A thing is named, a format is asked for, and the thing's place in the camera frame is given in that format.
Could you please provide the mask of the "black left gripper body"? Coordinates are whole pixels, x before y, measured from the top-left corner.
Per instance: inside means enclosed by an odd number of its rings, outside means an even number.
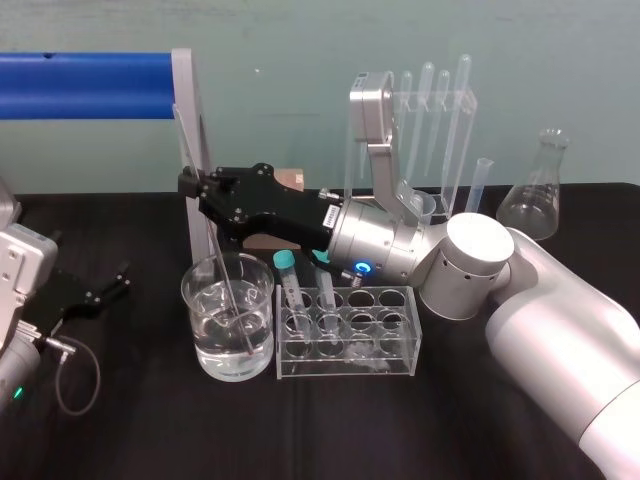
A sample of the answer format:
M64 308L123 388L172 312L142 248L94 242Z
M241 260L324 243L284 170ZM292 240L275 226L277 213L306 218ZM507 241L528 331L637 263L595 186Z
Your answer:
M55 334L65 321L94 318L104 305L102 295L64 270L55 268L48 280L28 299L28 324L35 328L35 341Z

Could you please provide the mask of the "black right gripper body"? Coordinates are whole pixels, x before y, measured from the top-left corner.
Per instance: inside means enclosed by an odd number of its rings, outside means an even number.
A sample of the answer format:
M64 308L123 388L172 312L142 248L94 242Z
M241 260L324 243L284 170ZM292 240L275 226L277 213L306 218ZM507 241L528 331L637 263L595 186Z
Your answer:
M331 222L340 212L343 197L286 187L266 163L216 172L221 177L219 195L199 199L199 210L228 238L242 243L266 234L307 249L328 248Z

